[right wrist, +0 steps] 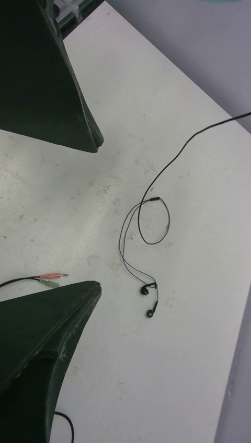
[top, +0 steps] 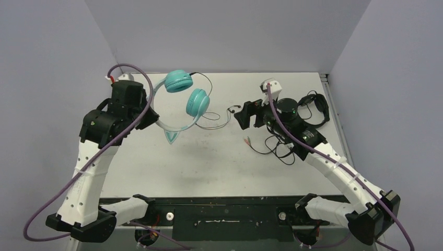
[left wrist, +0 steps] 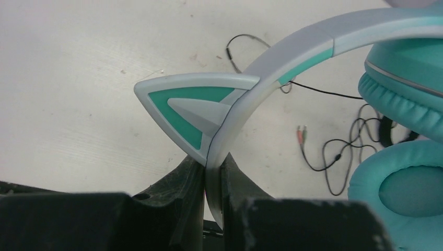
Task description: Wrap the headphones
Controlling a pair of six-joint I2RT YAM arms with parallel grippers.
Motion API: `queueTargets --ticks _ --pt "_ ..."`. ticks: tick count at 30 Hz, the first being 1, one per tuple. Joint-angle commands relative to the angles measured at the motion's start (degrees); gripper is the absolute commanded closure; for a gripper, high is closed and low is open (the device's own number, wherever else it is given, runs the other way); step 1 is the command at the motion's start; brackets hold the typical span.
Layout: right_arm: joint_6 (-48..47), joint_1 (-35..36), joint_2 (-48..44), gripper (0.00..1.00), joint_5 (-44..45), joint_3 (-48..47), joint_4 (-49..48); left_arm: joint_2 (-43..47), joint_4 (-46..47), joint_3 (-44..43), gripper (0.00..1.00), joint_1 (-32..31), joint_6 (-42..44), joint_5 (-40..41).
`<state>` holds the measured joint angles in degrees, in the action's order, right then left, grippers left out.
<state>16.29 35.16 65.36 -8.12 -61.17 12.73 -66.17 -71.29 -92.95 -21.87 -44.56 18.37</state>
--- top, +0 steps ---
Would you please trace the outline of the teal cat ear headphones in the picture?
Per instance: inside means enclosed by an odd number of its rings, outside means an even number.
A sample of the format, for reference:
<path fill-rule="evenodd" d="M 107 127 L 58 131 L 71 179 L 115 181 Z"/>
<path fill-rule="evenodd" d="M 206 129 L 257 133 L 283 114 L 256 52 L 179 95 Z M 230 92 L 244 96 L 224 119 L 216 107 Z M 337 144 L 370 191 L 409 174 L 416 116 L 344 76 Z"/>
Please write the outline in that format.
<path fill-rule="evenodd" d="M 188 73 L 184 70 L 174 70 L 169 72 L 162 80 L 154 85 L 153 96 L 157 94 L 161 87 L 164 87 L 168 93 L 172 94 L 189 89 L 194 84 L 192 78 L 192 75 L 194 74 L 194 72 Z M 186 131 L 196 125 L 200 118 L 205 115 L 209 108 L 210 102 L 210 92 L 206 92 L 201 88 L 196 88 L 188 97 L 185 106 L 186 114 L 193 118 L 189 124 L 174 128 L 158 119 L 156 121 L 156 125 L 163 129 L 168 143 L 173 144 L 182 131 Z"/>

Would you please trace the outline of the black cable pink green plugs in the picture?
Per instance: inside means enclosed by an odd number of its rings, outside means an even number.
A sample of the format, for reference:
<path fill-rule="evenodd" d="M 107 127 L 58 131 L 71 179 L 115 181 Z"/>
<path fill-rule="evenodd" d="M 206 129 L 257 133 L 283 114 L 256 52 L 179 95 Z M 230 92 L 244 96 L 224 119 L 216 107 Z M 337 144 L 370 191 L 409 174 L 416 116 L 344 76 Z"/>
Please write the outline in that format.
<path fill-rule="evenodd" d="M 274 147 L 269 147 L 269 146 L 268 146 L 268 143 L 267 143 L 267 142 L 268 142 L 268 140 L 271 139 L 271 138 L 276 138 L 276 139 L 277 139 L 277 142 L 276 142 L 276 144 L 275 144 Z M 251 140 L 250 140 L 249 137 L 246 137 L 246 138 L 244 138 L 243 140 L 245 141 L 245 143 L 247 144 L 247 146 L 248 146 L 250 149 L 252 149 L 254 152 L 256 152 L 257 154 L 260 154 L 260 155 L 274 155 L 274 156 L 275 156 L 280 162 L 282 162 L 283 164 L 285 164 L 285 165 L 287 165 L 287 166 L 290 166 L 290 165 L 295 164 L 296 156 L 295 156 L 295 153 L 294 153 L 294 152 L 289 151 L 287 154 L 284 154 L 284 155 L 278 155 L 278 153 L 277 153 L 277 148 L 278 148 L 280 145 L 283 145 L 283 141 L 281 140 L 281 138 L 280 138 L 279 136 L 272 135 L 272 136 L 269 136 L 268 138 L 266 138 L 266 139 L 264 140 L 264 145 L 265 145 L 265 146 L 267 147 L 267 149 L 268 149 L 267 152 L 260 152 L 260 151 L 256 150 L 256 149 L 252 146 L 252 144 L 251 144 Z M 291 162 L 288 163 L 288 162 L 284 161 L 284 159 L 286 159 L 286 158 L 289 157 L 289 156 L 292 156 L 293 160 L 292 160 Z"/>

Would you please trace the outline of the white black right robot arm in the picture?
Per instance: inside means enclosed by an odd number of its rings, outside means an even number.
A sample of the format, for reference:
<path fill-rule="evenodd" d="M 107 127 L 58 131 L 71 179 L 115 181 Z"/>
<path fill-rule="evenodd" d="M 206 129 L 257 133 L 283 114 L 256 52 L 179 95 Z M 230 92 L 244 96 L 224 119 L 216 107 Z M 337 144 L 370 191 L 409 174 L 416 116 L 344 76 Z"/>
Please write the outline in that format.
<path fill-rule="evenodd" d="M 384 191 L 369 182 L 334 150 L 319 132 L 319 126 L 306 122 L 298 113 L 300 107 L 314 103 L 323 113 L 324 122 L 330 119 L 325 97 L 308 94 L 301 100 L 280 98 L 280 83 L 268 79 L 261 84 L 263 99 L 247 101 L 234 114 L 242 129 L 250 127 L 255 117 L 256 128 L 266 127 L 302 161 L 318 170 L 346 198 L 346 202 L 328 200 L 308 194 L 295 203 L 296 218 L 303 224 L 313 220 L 326 221 L 349 229 L 361 243 L 372 245 L 395 222 L 400 196 Z"/>

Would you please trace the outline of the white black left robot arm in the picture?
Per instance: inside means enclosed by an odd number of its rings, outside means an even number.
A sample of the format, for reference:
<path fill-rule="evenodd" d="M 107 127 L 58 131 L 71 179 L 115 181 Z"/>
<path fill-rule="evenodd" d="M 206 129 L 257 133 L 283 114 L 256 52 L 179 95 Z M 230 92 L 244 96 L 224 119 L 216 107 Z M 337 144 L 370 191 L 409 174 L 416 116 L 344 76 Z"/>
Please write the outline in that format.
<path fill-rule="evenodd" d="M 83 118 L 72 181 L 59 210 L 45 221 L 46 226 L 85 243 L 105 242 L 123 223 L 119 215 L 144 225 L 156 219 L 156 210 L 139 197 L 119 203 L 116 209 L 99 206 L 109 166 L 123 139 L 133 128 L 144 129 L 158 119 L 149 111 L 143 84 L 123 80 L 111 87 L 111 97 Z"/>

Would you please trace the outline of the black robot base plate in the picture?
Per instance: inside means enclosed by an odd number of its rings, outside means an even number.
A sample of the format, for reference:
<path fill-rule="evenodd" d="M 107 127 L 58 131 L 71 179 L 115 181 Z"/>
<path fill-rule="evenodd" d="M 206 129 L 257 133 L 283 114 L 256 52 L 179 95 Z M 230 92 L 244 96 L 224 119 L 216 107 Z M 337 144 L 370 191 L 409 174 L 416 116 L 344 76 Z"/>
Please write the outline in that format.
<path fill-rule="evenodd" d="M 292 242 L 301 228 L 310 233 L 319 223 L 296 212 L 299 196 L 156 198 L 136 223 L 172 231 L 182 242 Z"/>

